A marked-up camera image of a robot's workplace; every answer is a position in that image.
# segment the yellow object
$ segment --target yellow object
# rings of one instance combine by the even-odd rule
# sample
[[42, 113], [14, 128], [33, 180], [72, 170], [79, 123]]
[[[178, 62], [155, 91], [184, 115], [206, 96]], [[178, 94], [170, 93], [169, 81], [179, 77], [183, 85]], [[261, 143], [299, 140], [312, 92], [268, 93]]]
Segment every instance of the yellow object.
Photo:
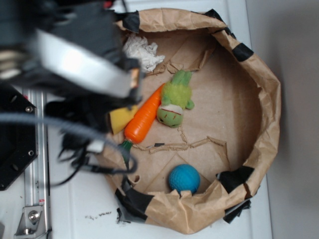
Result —
[[134, 115], [138, 111], [137, 106], [132, 106], [132, 109], [120, 108], [110, 112], [111, 128], [113, 134], [119, 133], [126, 125], [134, 118]]

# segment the crumpled paper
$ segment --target crumpled paper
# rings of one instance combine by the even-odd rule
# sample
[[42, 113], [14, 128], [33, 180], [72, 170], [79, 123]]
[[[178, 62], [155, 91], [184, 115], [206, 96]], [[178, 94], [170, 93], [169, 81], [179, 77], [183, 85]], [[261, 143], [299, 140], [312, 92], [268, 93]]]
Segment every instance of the crumpled paper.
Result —
[[142, 38], [132, 33], [125, 43], [123, 50], [128, 57], [140, 60], [142, 71], [152, 72], [165, 58], [163, 55], [156, 56], [157, 48], [158, 45], [155, 42], [149, 45], [145, 37]]

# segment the plush toy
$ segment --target plush toy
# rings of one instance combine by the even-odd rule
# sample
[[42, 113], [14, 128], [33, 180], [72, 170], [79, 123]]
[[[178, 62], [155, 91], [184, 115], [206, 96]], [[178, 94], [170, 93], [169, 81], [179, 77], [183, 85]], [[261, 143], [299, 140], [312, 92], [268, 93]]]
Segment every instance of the plush toy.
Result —
[[172, 128], [179, 127], [183, 121], [184, 109], [194, 108], [194, 102], [190, 99], [190, 78], [190, 71], [181, 70], [164, 85], [161, 92], [161, 105], [157, 111], [159, 122]]

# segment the paper bag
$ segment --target paper bag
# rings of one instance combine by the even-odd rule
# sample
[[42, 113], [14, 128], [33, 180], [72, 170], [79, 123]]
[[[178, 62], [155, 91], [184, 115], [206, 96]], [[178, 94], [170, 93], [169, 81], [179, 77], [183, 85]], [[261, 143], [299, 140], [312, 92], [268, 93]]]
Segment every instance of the paper bag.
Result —
[[[277, 153], [278, 79], [213, 10], [150, 9], [129, 14], [118, 25], [124, 34], [139, 29], [138, 35], [158, 44], [158, 55], [165, 55], [145, 78], [144, 100], [184, 69], [194, 71], [190, 86], [195, 103], [185, 110], [179, 128], [154, 121], [146, 139], [131, 150], [139, 160], [135, 174], [106, 176], [121, 218], [183, 234], [222, 217], [231, 221], [249, 207]], [[123, 133], [112, 138], [124, 140]], [[108, 149], [97, 158], [102, 166], [125, 168], [122, 157]], [[170, 171], [185, 163], [200, 174], [193, 195], [168, 186]]]

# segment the bolt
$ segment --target bolt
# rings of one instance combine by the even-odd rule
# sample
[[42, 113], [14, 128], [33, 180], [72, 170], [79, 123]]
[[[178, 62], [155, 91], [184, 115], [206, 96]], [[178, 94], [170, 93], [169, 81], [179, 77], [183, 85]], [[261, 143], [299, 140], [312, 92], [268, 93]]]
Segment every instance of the bolt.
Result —
[[35, 221], [35, 220], [37, 220], [38, 218], [40, 217], [40, 214], [37, 212], [37, 211], [31, 211], [30, 213], [29, 213], [29, 219], [30, 219], [30, 221]]
[[25, 111], [31, 113], [33, 112], [33, 108], [31, 106], [28, 106], [27, 108], [25, 108]]
[[30, 233], [31, 233], [31, 229], [30, 228], [23, 229], [23, 234], [24, 235], [29, 235]]

